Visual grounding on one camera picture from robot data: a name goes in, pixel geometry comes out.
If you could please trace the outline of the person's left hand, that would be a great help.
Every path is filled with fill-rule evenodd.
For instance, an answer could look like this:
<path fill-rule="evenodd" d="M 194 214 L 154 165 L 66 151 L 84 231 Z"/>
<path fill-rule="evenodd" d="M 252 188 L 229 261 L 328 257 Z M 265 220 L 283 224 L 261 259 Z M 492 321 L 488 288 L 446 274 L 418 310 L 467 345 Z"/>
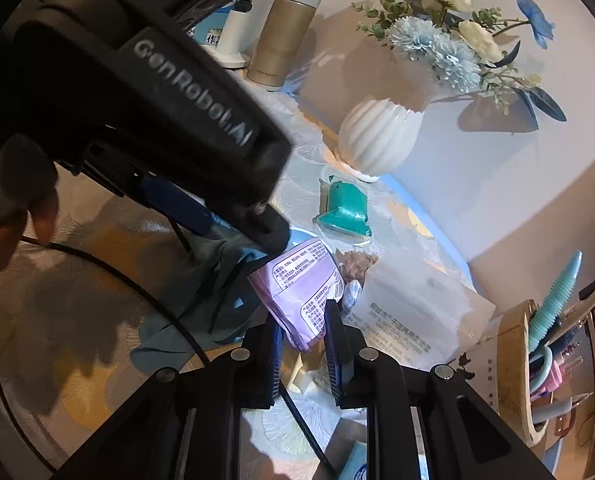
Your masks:
<path fill-rule="evenodd" d="M 48 244 L 58 215 L 58 172 L 35 143 L 13 136 L 0 150 L 0 272 L 11 261 L 26 224 Z"/>

